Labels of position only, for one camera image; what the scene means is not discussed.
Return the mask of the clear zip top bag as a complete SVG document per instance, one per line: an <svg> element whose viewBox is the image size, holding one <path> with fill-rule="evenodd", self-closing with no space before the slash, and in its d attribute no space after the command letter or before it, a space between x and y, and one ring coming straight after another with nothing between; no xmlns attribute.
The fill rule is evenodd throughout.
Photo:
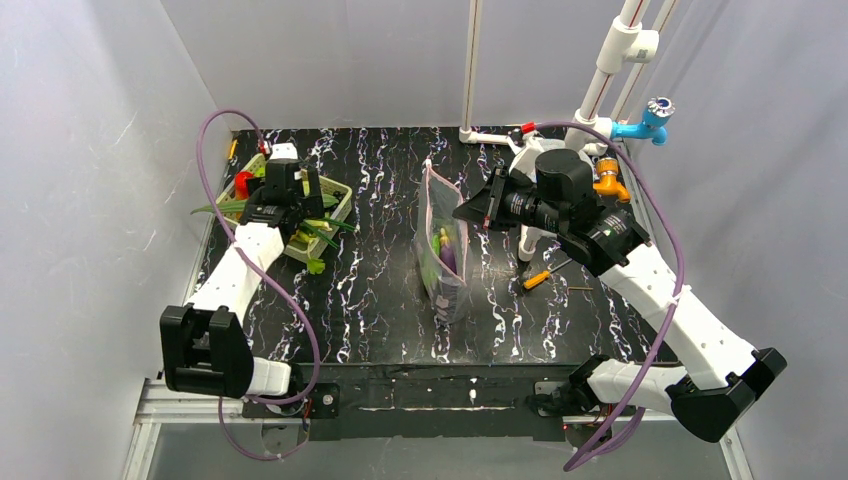
<svg viewBox="0 0 848 480"><path fill-rule="evenodd" d="M420 278L434 310L436 320L453 324L463 320L470 308L470 287L467 281L469 232L467 224L453 217L453 210L464 202L456 185L440 176L432 163L423 163L422 179L418 188L417 224L414 233ZM445 228L451 236L456 254L458 273L451 272L441 261L442 276L435 288L426 284L423 267L433 234Z"/></svg>

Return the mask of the red pepper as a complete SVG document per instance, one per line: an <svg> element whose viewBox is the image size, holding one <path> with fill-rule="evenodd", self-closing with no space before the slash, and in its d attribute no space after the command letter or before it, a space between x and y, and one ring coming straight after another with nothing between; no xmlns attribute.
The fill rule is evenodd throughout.
<svg viewBox="0 0 848 480"><path fill-rule="evenodd" d="M246 200L251 195L251 185L255 175L250 171L240 171L234 177L234 198Z"/></svg>

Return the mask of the green leafy vegetable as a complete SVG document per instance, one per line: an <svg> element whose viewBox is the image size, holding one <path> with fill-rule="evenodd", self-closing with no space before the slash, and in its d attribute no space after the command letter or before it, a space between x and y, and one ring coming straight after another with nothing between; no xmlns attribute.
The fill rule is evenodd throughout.
<svg viewBox="0 0 848 480"><path fill-rule="evenodd" d="M426 284L431 288L435 288L442 276L442 266L441 266L441 235L439 233L435 233L432 235L430 244L429 244L429 252L426 255L426 265L423 267L423 277L426 281Z"/></svg>

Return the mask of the purple eggplant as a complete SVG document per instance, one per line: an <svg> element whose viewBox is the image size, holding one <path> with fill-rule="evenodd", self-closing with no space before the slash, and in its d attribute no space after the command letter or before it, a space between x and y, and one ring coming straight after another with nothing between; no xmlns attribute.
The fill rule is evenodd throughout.
<svg viewBox="0 0 848 480"><path fill-rule="evenodd" d="M441 228L438 235L439 258L442 263L454 274L458 273L455 250L450 234L445 228Z"/></svg>

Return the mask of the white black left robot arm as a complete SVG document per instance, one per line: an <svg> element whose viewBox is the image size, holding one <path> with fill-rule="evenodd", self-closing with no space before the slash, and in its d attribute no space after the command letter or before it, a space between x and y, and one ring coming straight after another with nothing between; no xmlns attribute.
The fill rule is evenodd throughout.
<svg viewBox="0 0 848 480"><path fill-rule="evenodd" d="M292 367L254 356L243 320L301 223L323 214L320 181L295 158L271 158L251 189L212 274L184 305L168 306L160 317L164 378L172 391L235 399L291 392Z"/></svg>

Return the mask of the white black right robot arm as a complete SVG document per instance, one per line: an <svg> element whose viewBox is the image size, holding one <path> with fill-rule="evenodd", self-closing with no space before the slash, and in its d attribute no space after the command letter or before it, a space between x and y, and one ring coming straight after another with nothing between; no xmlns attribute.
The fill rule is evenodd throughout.
<svg viewBox="0 0 848 480"><path fill-rule="evenodd" d="M655 367L595 355L565 384L535 395L536 408L565 416L621 402L671 415L697 438L719 441L785 370L785 357L737 336L681 284L635 217L596 193L592 170L575 151L546 151L535 170L533 179L495 170L454 216L495 231L524 226L554 234L566 255L627 301L678 358L675 367Z"/></svg>

